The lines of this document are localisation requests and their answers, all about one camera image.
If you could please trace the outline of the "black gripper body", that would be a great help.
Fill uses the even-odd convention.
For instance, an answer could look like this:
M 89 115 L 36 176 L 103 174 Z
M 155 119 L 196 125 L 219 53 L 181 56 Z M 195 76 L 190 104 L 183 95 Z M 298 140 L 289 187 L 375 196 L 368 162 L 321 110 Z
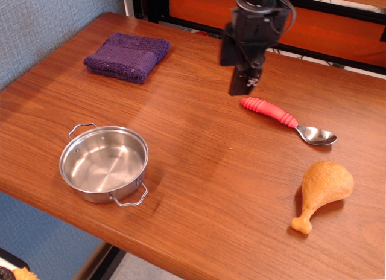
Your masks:
M 248 11 L 235 8 L 231 12 L 233 37 L 239 63 L 245 67 L 261 68 L 267 48 L 278 43 L 290 10 L 285 7 Z

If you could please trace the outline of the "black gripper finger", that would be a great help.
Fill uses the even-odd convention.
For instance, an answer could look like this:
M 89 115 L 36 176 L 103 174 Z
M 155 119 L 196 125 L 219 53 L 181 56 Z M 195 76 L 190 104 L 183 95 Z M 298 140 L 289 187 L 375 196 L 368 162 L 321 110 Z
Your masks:
M 239 54 L 233 37 L 233 27 L 228 23 L 221 36 L 220 65 L 234 66 L 239 63 Z
M 245 67 L 237 64 L 234 68 L 229 94 L 249 95 L 253 88 L 258 84 L 262 74 L 261 68 Z

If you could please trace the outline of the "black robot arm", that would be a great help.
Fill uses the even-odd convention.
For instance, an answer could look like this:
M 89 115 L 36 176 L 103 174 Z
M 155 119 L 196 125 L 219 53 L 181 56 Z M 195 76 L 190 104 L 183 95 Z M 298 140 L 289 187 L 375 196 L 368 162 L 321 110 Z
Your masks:
M 248 95 L 259 82 L 265 52 L 294 24 L 289 0 L 236 0 L 221 36 L 220 65 L 233 66 L 229 94 Z

